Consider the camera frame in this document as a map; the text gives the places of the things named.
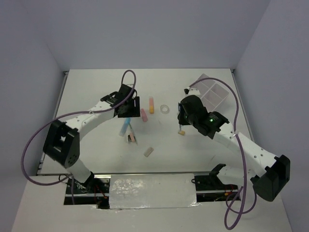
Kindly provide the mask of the blue pen clear barrel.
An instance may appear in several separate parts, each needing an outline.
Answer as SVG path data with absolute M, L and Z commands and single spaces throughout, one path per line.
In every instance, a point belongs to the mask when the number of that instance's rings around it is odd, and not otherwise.
M 180 105 L 180 103 L 178 103 L 178 115 L 177 115 L 178 124 L 179 124 L 178 132 L 182 131 L 182 126 L 181 126 L 181 123 L 180 123 L 180 117 L 181 117 L 181 105 Z

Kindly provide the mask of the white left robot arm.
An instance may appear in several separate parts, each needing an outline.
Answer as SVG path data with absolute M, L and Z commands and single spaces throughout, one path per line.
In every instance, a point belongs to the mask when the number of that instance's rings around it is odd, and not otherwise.
M 51 123 L 43 152 L 74 177 L 74 183 L 84 193 L 101 184 L 80 159 L 80 141 L 100 124 L 118 118 L 140 117 L 140 98 L 137 91 L 125 84 L 112 92 L 86 113 L 67 121 Z

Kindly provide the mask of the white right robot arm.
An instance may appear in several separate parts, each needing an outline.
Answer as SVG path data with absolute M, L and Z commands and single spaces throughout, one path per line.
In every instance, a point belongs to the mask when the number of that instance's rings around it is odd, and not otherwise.
M 191 125 L 203 136 L 224 145 L 235 154 L 244 154 L 251 166 L 248 173 L 254 192 L 272 202 L 290 180 L 290 159 L 266 151 L 230 124 L 222 114 L 208 112 L 201 99 L 188 95 L 179 103 L 178 121 Z

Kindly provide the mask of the light blue highlighter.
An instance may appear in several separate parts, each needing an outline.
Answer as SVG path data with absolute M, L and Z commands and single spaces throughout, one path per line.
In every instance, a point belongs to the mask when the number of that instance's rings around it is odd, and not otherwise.
M 122 125 L 122 127 L 121 127 L 121 130 L 120 130 L 120 132 L 119 132 L 119 135 L 120 135 L 120 136 L 124 136 L 124 135 L 125 135 L 125 133 L 126 133 L 126 131 L 127 131 L 127 128 L 128 128 L 128 126 L 129 126 L 129 124 L 130 124 L 130 121 L 131 121 L 131 118 L 126 118 L 126 119 L 124 120 L 124 123 L 123 123 L 123 125 Z

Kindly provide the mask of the orange pink highlighter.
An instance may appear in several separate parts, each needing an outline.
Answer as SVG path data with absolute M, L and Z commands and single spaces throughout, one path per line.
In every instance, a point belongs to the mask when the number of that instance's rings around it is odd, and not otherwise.
M 155 112 L 155 107 L 154 107 L 154 98 L 149 97 L 149 113 L 154 114 Z

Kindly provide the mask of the clear compartment organizer box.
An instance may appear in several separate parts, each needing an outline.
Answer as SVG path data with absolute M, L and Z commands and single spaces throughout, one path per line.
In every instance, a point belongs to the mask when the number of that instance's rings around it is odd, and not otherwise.
M 198 82 L 190 88 L 197 88 L 200 91 L 198 97 L 201 99 L 208 112 L 217 111 L 228 97 L 229 91 L 227 91 L 220 82 L 212 79 L 201 81 L 203 78 L 208 78 L 208 76 L 202 74 L 197 79 Z

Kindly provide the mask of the clear tape roll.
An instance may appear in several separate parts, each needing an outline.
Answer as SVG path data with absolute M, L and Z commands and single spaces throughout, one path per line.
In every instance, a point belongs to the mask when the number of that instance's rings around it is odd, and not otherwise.
M 160 112 L 163 114 L 168 114 L 169 113 L 169 107 L 165 104 L 160 106 Z

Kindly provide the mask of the beige eraser centre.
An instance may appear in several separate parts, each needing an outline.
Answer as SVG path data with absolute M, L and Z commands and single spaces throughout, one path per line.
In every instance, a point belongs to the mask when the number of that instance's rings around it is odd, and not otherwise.
M 146 151 L 143 153 L 143 155 L 144 155 L 145 157 L 149 157 L 150 154 L 151 154 L 153 151 L 154 151 L 154 149 L 153 149 L 152 147 L 149 147 L 149 148 L 146 149 Z

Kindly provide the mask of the silver foil panel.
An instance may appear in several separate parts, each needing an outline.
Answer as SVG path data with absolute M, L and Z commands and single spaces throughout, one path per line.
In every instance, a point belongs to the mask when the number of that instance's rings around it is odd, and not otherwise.
M 193 174 L 113 175 L 111 209 L 188 208 L 197 206 Z

